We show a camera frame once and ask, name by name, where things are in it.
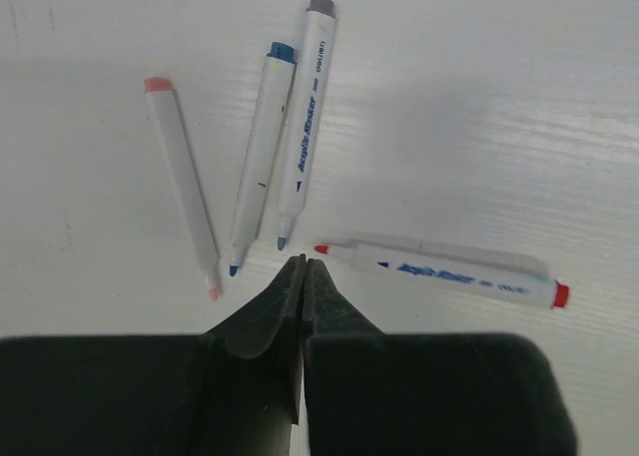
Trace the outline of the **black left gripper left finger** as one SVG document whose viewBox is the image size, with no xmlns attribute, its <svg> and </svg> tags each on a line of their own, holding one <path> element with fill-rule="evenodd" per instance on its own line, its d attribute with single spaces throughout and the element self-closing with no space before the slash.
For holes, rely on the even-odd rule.
<svg viewBox="0 0 639 456">
<path fill-rule="evenodd" d="M 285 455 L 300 419 L 303 256 L 202 334 L 1 342 L 5 455 Z"/>
</svg>

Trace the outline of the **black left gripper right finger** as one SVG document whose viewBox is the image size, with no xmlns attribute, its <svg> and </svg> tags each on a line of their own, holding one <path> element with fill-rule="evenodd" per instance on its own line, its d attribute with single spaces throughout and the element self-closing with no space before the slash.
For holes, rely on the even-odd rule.
<svg viewBox="0 0 639 456">
<path fill-rule="evenodd" d="M 549 360 L 512 333 L 387 334 L 335 287 L 304 281 L 305 400 L 315 455 L 573 455 Z"/>
</svg>

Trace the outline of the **red capped marker pen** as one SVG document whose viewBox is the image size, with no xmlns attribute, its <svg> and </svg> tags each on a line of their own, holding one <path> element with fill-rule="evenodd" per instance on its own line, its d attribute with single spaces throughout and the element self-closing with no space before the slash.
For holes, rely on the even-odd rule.
<svg viewBox="0 0 639 456">
<path fill-rule="evenodd" d="M 522 305 L 564 308 L 571 295 L 568 285 L 548 276 L 417 248 L 351 240 L 318 244 L 315 251 L 357 269 Z"/>
</svg>

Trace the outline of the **pink capped marker pen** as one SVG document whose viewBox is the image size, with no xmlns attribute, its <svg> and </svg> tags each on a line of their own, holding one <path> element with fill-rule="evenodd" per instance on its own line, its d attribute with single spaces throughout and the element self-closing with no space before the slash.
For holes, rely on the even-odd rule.
<svg viewBox="0 0 639 456">
<path fill-rule="evenodd" d="M 144 91 L 150 119 L 162 145 L 196 261 L 206 280 L 209 296 L 216 301 L 221 294 L 219 254 L 192 160 L 177 94 L 172 82 L 159 76 L 145 79 Z"/>
</svg>

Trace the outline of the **blue capped marker pen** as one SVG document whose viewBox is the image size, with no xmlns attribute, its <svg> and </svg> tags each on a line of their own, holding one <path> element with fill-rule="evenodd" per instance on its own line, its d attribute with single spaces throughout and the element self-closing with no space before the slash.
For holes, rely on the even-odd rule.
<svg viewBox="0 0 639 456">
<path fill-rule="evenodd" d="M 295 49 L 286 43 L 272 43 L 264 60 L 235 205 L 231 276 L 243 266 L 250 246 L 259 235 L 295 67 Z"/>
</svg>

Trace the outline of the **grey capped marker pen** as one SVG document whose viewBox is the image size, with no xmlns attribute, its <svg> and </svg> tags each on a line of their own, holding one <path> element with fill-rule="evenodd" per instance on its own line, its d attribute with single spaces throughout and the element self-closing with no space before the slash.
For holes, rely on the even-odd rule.
<svg viewBox="0 0 639 456">
<path fill-rule="evenodd" d="M 335 24 L 332 0 L 310 0 L 289 107 L 286 155 L 278 201 L 279 250 L 283 250 L 291 238 L 294 223 L 306 201 L 334 48 Z"/>
</svg>

